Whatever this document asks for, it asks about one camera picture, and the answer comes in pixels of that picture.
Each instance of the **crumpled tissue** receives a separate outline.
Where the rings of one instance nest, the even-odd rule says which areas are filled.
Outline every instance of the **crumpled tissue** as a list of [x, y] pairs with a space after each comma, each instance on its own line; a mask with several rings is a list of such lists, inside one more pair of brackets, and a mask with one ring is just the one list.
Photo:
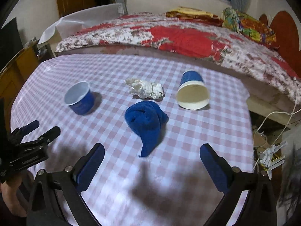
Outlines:
[[164, 95], [160, 83], [147, 82], [137, 78], [128, 78], [124, 82], [130, 86], [129, 93], [138, 95], [140, 98], [158, 99]]

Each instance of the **pink and white tablecloth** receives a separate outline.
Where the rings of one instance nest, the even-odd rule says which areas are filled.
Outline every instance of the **pink and white tablecloth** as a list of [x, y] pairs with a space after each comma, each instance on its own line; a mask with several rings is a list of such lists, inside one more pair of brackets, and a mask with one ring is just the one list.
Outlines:
[[[210, 106], [201, 111], [182, 109], [176, 92], [184, 71], [201, 73], [210, 91]], [[136, 154], [140, 138], [124, 120], [125, 110], [141, 101], [128, 94], [128, 77], [160, 82], [165, 97], [158, 102], [169, 116], [162, 143], [148, 158]], [[74, 83], [86, 80], [96, 96], [94, 111], [79, 116], [64, 104]], [[24, 142], [57, 125], [61, 135], [49, 145], [49, 159], [29, 170], [59, 171], [102, 143], [105, 158], [82, 197], [103, 226], [203, 225], [223, 194], [211, 181], [199, 156], [209, 143], [231, 166], [251, 171], [253, 141], [240, 80], [199, 66], [150, 57], [74, 54], [43, 62], [29, 77], [11, 112], [11, 128], [33, 120], [40, 127]], [[246, 192], [228, 222], [232, 225]], [[66, 202], [65, 214], [76, 224]]]

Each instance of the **orange headboard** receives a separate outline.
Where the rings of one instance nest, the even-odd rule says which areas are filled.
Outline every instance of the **orange headboard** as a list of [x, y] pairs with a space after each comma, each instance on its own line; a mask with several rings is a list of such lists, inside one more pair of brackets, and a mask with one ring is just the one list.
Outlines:
[[[259, 20], [268, 23], [267, 16], [261, 15]], [[286, 11], [280, 11], [274, 17], [270, 28], [276, 33], [277, 44], [280, 45], [278, 53], [290, 67], [301, 77], [301, 51], [299, 51], [299, 36], [297, 26]]]

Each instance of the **paper cup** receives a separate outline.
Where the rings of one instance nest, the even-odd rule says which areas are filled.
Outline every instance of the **paper cup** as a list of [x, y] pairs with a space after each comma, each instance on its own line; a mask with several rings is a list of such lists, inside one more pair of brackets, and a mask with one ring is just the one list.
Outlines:
[[189, 110], [198, 110], [209, 104], [209, 91], [198, 72], [188, 70], [183, 74], [176, 98], [181, 107]]
[[90, 84], [85, 81], [76, 83], [67, 91], [64, 100], [76, 114], [87, 114], [94, 105]]

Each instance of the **pillow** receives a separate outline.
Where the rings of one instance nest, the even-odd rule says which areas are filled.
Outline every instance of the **pillow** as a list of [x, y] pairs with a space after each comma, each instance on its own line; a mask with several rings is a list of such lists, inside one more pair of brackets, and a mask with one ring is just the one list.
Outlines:
[[191, 22], [200, 22], [207, 25], [222, 26], [223, 20], [217, 15], [190, 7], [177, 7], [166, 13], [166, 17], [176, 17]]
[[223, 11], [223, 16], [225, 20], [222, 27], [243, 34], [259, 44], [277, 48], [275, 32], [261, 21], [230, 7]]

